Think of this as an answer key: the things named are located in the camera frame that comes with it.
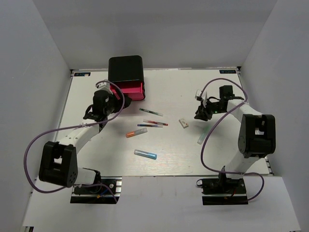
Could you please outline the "pink top drawer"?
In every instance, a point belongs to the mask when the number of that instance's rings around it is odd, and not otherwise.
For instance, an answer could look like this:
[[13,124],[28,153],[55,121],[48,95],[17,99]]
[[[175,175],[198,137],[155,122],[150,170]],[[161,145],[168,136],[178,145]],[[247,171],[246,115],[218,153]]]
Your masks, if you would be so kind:
[[114,82],[114,84],[125,94],[141,94],[143,92],[141,81]]

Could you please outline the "green highlighter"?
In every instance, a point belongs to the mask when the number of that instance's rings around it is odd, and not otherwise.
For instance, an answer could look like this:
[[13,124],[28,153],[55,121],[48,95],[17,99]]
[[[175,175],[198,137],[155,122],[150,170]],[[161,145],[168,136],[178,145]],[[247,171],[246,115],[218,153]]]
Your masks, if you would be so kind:
[[209,126],[206,126],[206,127],[202,130],[202,133],[201,133],[199,139],[197,140],[197,143],[198,143],[199,145],[201,145],[201,144],[204,142],[204,140],[205,140],[205,138],[206,138],[206,136],[207,136],[207,134],[208,134],[208,131],[209,131]]

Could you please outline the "white eraser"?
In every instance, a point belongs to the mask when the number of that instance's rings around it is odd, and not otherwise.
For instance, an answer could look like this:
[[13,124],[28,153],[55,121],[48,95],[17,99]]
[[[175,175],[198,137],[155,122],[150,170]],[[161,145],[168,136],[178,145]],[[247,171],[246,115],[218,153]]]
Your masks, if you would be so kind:
[[188,122],[184,119],[184,118],[180,118],[179,119],[179,123],[181,124],[181,126],[185,129],[188,128],[189,124]]

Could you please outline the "orange highlighter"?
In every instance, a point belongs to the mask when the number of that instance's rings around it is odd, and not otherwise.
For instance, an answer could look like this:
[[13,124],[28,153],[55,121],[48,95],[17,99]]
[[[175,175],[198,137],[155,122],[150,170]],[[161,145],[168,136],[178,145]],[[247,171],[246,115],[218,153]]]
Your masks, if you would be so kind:
[[126,134],[126,138],[134,137],[134,136],[137,136],[137,135],[140,135],[140,134],[144,134],[144,133],[147,133],[147,132],[148,132],[147,128],[142,128],[142,129],[134,130],[134,131],[128,132]]

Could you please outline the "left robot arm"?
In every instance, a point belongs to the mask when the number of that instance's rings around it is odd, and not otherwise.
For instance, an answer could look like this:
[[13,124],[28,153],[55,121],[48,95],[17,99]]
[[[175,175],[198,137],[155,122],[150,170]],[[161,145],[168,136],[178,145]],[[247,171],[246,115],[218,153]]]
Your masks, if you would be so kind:
[[102,181],[99,171],[79,168],[77,154],[92,137],[103,130],[110,114],[119,113],[121,108],[129,107],[131,102],[128,95],[118,99],[109,91],[97,90],[93,103],[85,111],[81,127],[56,142],[44,145],[39,179],[67,188],[85,185],[92,193],[100,191]]

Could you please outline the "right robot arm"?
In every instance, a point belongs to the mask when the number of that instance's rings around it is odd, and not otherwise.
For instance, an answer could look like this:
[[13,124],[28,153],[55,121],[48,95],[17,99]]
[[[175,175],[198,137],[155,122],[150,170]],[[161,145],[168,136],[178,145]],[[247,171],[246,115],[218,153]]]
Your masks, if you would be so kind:
[[235,180],[242,179],[255,162],[274,153],[275,117],[254,110],[242,97],[235,96],[231,85],[219,87],[216,102],[201,90],[197,90],[195,99],[200,102],[195,119],[208,121],[214,114],[231,114],[240,122],[238,151],[221,169],[220,173],[225,176],[218,180],[218,188],[228,193],[235,188]]

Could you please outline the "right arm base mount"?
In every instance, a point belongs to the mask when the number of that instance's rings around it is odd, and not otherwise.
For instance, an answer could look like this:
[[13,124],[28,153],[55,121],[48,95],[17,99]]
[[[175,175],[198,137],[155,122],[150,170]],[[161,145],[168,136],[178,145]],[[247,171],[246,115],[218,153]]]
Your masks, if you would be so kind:
[[196,182],[202,189],[203,205],[246,205],[247,191],[243,179],[203,178]]

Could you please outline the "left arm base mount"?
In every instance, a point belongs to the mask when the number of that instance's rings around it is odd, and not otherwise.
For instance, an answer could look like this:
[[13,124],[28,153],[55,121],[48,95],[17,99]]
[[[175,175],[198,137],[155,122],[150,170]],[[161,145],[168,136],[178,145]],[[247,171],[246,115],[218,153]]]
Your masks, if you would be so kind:
[[122,177],[102,177],[95,187],[74,187],[70,203],[79,204],[116,204],[121,195]]

